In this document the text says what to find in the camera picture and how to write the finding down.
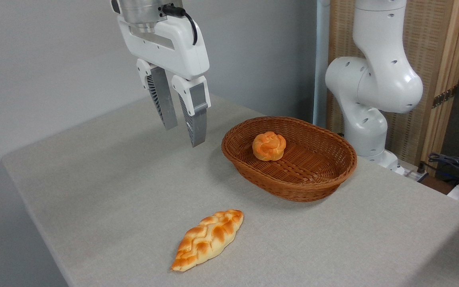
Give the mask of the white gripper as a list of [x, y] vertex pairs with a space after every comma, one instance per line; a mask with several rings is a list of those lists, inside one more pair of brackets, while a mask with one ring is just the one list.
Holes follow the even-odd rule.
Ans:
[[186, 18], [157, 22], [154, 33], [139, 32], [122, 16], [118, 16], [117, 21], [127, 48], [139, 58], [136, 67], [140, 80], [150, 93], [165, 129], [177, 126], [167, 70], [175, 74], [172, 85], [180, 97], [192, 147], [205, 142], [206, 111], [211, 107], [211, 99], [203, 76], [210, 63], [202, 33], [197, 31], [197, 43], [193, 44], [192, 27]]

